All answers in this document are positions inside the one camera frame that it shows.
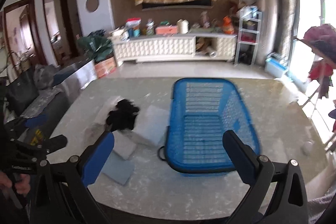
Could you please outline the person's left hand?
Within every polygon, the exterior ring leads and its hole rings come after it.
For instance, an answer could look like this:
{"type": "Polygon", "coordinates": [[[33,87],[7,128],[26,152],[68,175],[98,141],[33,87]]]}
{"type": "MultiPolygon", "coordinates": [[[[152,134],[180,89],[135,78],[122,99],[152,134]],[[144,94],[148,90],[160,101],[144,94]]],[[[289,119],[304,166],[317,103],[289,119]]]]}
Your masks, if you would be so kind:
{"type": "MultiPolygon", "coordinates": [[[[0,186],[1,186],[1,190],[9,189],[13,186],[12,181],[3,172],[0,172],[0,186]]],[[[27,196],[31,190],[30,175],[20,174],[19,181],[15,183],[15,189],[18,194],[27,196]]]]}

